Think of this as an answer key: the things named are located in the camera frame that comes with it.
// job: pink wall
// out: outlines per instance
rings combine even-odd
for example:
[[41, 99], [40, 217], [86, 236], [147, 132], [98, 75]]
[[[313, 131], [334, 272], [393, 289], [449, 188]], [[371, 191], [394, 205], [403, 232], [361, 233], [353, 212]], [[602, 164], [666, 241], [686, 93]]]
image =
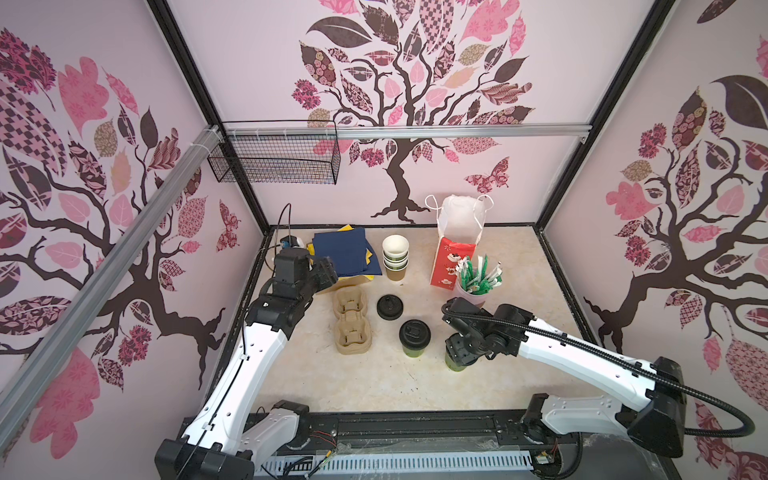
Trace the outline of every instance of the pink wall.
[[[139, 0], [13, 2], [0, 28], [4, 386], [205, 123]], [[3, 478], [155, 476], [259, 243], [237, 187], [204, 164], [3, 453]]]
[[[525, 123], [588, 122], [652, 2], [171, 3], [225, 120], [327, 114], [339, 123], [349, 117], [352, 126], [386, 126], [421, 124], [422, 107], [427, 125], [456, 115], [463, 115], [463, 124], [475, 123], [486, 112], [507, 108], [517, 108], [511, 117]], [[358, 34], [344, 33], [352, 30], [334, 28], [336, 23]], [[411, 55], [384, 59], [396, 55], [397, 44], [408, 51], [413, 32], [425, 47], [424, 61]], [[501, 56], [484, 74], [485, 59], [496, 48]], [[368, 56], [376, 52], [383, 53]], [[515, 62], [517, 74], [504, 75]], [[481, 81], [488, 82], [479, 86]], [[254, 188], [273, 223], [286, 198], [296, 223], [434, 223], [434, 213], [423, 211], [427, 195], [485, 190], [498, 205], [489, 222], [535, 221], [574, 145], [572, 137], [497, 138], [479, 145], [430, 140], [399, 142], [391, 158], [387, 140], [361, 144], [361, 156], [372, 149], [367, 162], [350, 157], [358, 147], [346, 142], [337, 185]], [[425, 144], [431, 155], [414, 156]]]
[[[682, 2], [547, 230], [607, 346], [671, 358], [755, 420], [743, 439], [686, 437], [683, 478], [768, 475], [765, 18], [765, 2]], [[693, 399], [687, 417], [736, 426]]]

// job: electrical wire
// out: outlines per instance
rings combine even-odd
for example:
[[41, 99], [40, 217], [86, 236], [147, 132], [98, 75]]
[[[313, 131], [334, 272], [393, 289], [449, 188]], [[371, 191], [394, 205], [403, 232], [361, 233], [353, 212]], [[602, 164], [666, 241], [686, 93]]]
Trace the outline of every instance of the electrical wire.
[[644, 376], [647, 379], [651, 379], [656, 383], [660, 383], [663, 386], [669, 387], [673, 390], [684, 393], [686, 395], [690, 395], [695, 399], [699, 399], [703, 402], [709, 403], [712, 406], [716, 406], [718, 409], [721, 409], [721, 410], [724, 410], [725, 412], [730, 413], [731, 415], [739, 419], [742, 423], [741, 427], [739, 427], [738, 429], [728, 429], [728, 430], [685, 429], [685, 435], [694, 435], [699, 437], [714, 437], [714, 438], [738, 438], [738, 437], [746, 437], [747, 435], [751, 435], [755, 431], [755, 422], [753, 422], [753, 420], [746, 413], [742, 412], [741, 410], [732, 406], [731, 404], [725, 403], [723, 400], [715, 398], [704, 392], [700, 392], [696, 389], [692, 389], [689, 386], [681, 385], [680, 383], [674, 382], [669, 379], [665, 379], [663, 376], [659, 376], [656, 373], [648, 372], [642, 368], [636, 367], [632, 363], [626, 362], [622, 359], [618, 359], [615, 356], [612, 356], [609, 353], [603, 352], [602, 350], [596, 347], [593, 347], [587, 343], [583, 343], [579, 340], [576, 340], [574, 337], [560, 336], [557, 333], [548, 332], [547, 330], [538, 329], [533, 326], [524, 325], [521, 323], [509, 322], [507, 320], [497, 319], [489, 316], [474, 315], [471, 313], [452, 312], [450, 310], [450, 306], [446, 306], [446, 305], [443, 305], [441, 310], [445, 315], [452, 316], [454, 318], [465, 319], [465, 320], [476, 320], [476, 321], [488, 322], [488, 323], [500, 323], [502, 325], [513, 326], [514, 328], [535, 333], [537, 335], [545, 336], [549, 339], [557, 340], [559, 343], [565, 343], [571, 346], [575, 346], [578, 349], [582, 349], [585, 352], [589, 352], [592, 355], [598, 356], [611, 363], [619, 365], [620, 367], [627, 369], [632, 373], [637, 373], [638, 375]]

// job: black cup lid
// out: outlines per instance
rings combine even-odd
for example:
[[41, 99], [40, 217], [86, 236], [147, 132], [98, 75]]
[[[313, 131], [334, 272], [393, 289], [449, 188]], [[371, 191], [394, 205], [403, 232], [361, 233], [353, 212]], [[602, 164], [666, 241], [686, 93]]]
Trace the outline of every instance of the black cup lid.
[[429, 326], [421, 320], [408, 320], [400, 327], [400, 343], [405, 348], [420, 350], [429, 345], [432, 333]]
[[384, 320], [395, 320], [402, 315], [402, 300], [394, 295], [385, 295], [376, 303], [376, 312]]

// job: wall mural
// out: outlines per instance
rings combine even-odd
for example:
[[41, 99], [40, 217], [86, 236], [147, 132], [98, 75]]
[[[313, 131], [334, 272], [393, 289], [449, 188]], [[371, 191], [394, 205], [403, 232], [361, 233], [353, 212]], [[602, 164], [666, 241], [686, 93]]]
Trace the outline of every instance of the wall mural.
[[[424, 0], [421, 5], [416, 0], [320, 3], [338, 15], [320, 19], [307, 33], [317, 31], [338, 48], [324, 51], [300, 42], [302, 62], [315, 83], [298, 80], [293, 98], [311, 110], [310, 127], [324, 127], [332, 119], [341, 125], [379, 127], [518, 124], [533, 110], [505, 106], [532, 88], [531, 83], [510, 83], [527, 58], [514, 58], [525, 40], [522, 14], [508, 22], [519, 0], [456, 0], [464, 6], [462, 18], [470, 15], [463, 31], [453, 28], [454, 0]], [[459, 45], [464, 46], [457, 55]], [[321, 108], [323, 101], [328, 106]], [[408, 211], [427, 209], [410, 198], [404, 161], [432, 162], [439, 151], [448, 161], [459, 162], [459, 154], [478, 154], [496, 145], [492, 138], [456, 138], [452, 148], [432, 138], [339, 142], [342, 153], [349, 151], [351, 164], [361, 160], [377, 167], [388, 162], [396, 198], [372, 217], [397, 212], [400, 220], [410, 223]], [[316, 153], [326, 149], [320, 142]], [[490, 175], [465, 180], [488, 193], [506, 186], [507, 168], [508, 157]]]
[[[716, 0], [698, 23], [716, 18], [732, 4]], [[768, 78], [768, 48], [762, 38], [757, 54], [760, 71]], [[659, 123], [641, 134], [641, 159], [621, 172], [628, 182], [620, 182], [616, 191], [606, 195], [606, 203], [615, 206], [614, 214], [628, 220], [616, 233], [626, 242], [624, 256], [634, 266], [627, 295], [614, 312], [584, 300], [603, 321], [598, 329], [600, 341], [605, 345], [605, 337], [610, 336], [622, 353], [622, 330], [633, 322], [648, 291], [673, 290], [664, 307], [679, 309], [680, 328], [693, 321], [707, 325], [702, 361], [712, 372], [719, 369], [723, 346], [730, 341], [724, 356], [733, 379], [768, 410], [766, 344], [743, 340], [745, 333], [768, 340], [768, 238], [759, 234], [768, 221], [768, 146], [764, 144], [768, 85], [748, 75], [730, 75], [713, 83], [725, 90], [724, 113], [710, 109], [697, 89], [683, 103], [671, 129]], [[751, 127], [752, 136], [729, 136], [731, 122]], [[706, 129], [713, 141], [702, 138]], [[711, 174], [716, 174], [716, 180], [708, 183], [703, 178]], [[695, 247], [709, 248], [693, 258], [690, 251]], [[741, 271], [750, 265], [759, 273]], [[740, 293], [738, 289], [747, 284], [762, 292]], [[726, 332], [713, 325], [715, 306], [723, 310]], [[713, 413], [699, 402], [696, 414], [699, 427], [721, 429]], [[728, 465], [728, 478], [768, 478], [768, 458], [737, 452], [735, 440], [697, 437], [696, 442], [700, 457], [712, 468]]]
[[[140, 110], [128, 86], [108, 74], [104, 65], [100, 79], [99, 67], [81, 57], [79, 69], [65, 65], [57, 72], [38, 46], [30, 49], [8, 29], [0, 34], [0, 74], [13, 84], [0, 80], [0, 140], [3, 164], [15, 187], [5, 185], [0, 191], [3, 211], [11, 212], [0, 219], [0, 250], [7, 252], [0, 253], [0, 298], [12, 292], [30, 295], [0, 308], [0, 334], [12, 338], [2, 340], [0, 355], [31, 353], [42, 338], [33, 335], [36, 340], [25, 341], [25, 336], [44, 332], [70, 304], [26, 280], [39, 277], [52, 290], [61, 288], [57, 282], [80, 290], [180, 157], [176, 129], [161, 140], [149, 106]], [[71, 131], [57, 131], [32, 101], [35, 94], [56, 88], [57, 82], [62, 104], [48, 94], [47, 102], [54, 111], [66, 112], [74, 125]], [[105, 110], [111, 95], [119, 100], [112, 102], [119, 110]], [[83, 127], [92, 121], [100, 124], [92, 139], [85, 138]], [[77, 441], [74, 422], [93, 412], [98, 379], [124, 389], [125, 369], [145, 359], [151, 341], [159, 336], [195, 339], [202, 386], [205, 356], [223, 339], [214, 333], [224, 308], [204, 322], [169, 311], [165, 301], [166, 295], [179, 294], [174, 293], [174, 278], [184, 274], [174, 259], [202, 247], [194, 239], [203, 226], [207, 202], [207, 197], [194, 196], [200, 179], [198, 169], [129, 268], [132, 282], [105, 303], [94, 328], [85, 333], [100, 336], [95, 350], [88, 355], [76, 349], [38, 402], [30, 439], [40, 442], [53, 435], [54, 458], [64, 456]], [[56, 206], [63, 217], [51, 217], [56, 209], [49, 207]], [[221, 200], [220, 212], [224, 232], [216, 251], [237, 245], [240, 222]], [[214, 246], [207, 248], [213, 251]]]

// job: black cable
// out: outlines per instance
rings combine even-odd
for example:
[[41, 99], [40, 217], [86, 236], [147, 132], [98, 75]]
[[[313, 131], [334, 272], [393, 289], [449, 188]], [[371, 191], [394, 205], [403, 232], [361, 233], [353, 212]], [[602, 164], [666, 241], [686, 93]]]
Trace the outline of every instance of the black cable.
[[513, 326], [514, 328], [519, 328], [531, 333], [535, 333], [537, 335], [545, 336], [549, 339], [557, 340], [560, 343], [566, 343], [568, 345], [575, 346], [576, 348], [582, 349], [585, 352], [589, 352], [592, 355], [598, 356], [611, 363], [615, 363], [616, 365], [619, 365], [620, 367], [627, 369], [632, 373], [637, 373], [638, 375], [644, 376], [647, 379], [651, 379], [656, 383], [660, 383], [661, 385], [667, 386], [673, 390], [677, 390], [678, 392], [684, 393], [686, 395], [690, 395], [695, 399], [699, 399], [703, 402], [709, 403], [712, 406], [716, 406], [718, 409], [721, 409], [735, 416], [742, 423], [741, 427], [739, 427], [738, 429], [728, 429], [728, 430], [685, 429], [685, 435], [695, 435], [699, 437], [715, 437], [715, 438], [737, 438], [737, 437], [746, 437], [747, 435], [751, 435], [752, 433], [755, 432], [755, 422], [753, 422], [752, 419], [746, 413], [742, 412], [741, 410], [732, 406], [731, 404], [725, 403], [723, 400], [715, 398], [704, 392], [700, 392], [696, 389], [692, 389], [689, 386], [681, 385], [677, 382], [673, 382], [672, 380], [665, 379], [663, 376], [659, 376], [655, 373], [648, 372], [642, 368], [636, 367], [632, 363], [626, 362], [622, 359], [618, 359], [615, 356], [612, 356], [606, 352], [603, 352], [602, 350], [599, 350], [593, 347], [592, 345], [576, 340], [574, 337], [559, 336], [558, 334], [548, 332], [547, 330], [542, 330], [533, 326], [509, 322], [507, 320], [497, 319], [489, 316], [473, 315], [471, 313], [452, 312], [450, 310], [450, 306], [446, 306], [446, 305], [442, 306], [442, 312], [447, 316], [453, 316], [458, 319], [479, 320], [482, 322], [500, 323], [502, 325]]
[[[558, 450], [558, 453], [560, 453], [560, 459], [563, 459], [563, 452], [562, 450]], [[576, 458], [574, 458], [573, 463], [571, 463], [571, 466], [568, 467], [568, 470], [564, 472], [560, 472], [556, 475], [546, 475], [545, 473], [541, 472], [534, 472], [534, 475], [541, 478], [541, 480], [562, 480], [563, 478], [568, 478], [574, 473], [576, 473], [576, 470], [578, 470], [578, 466], [581, 464], [581, 456], [584, 454], [584, 438], [581, 435], [581, 432], [578, 432], [576, 434]]]

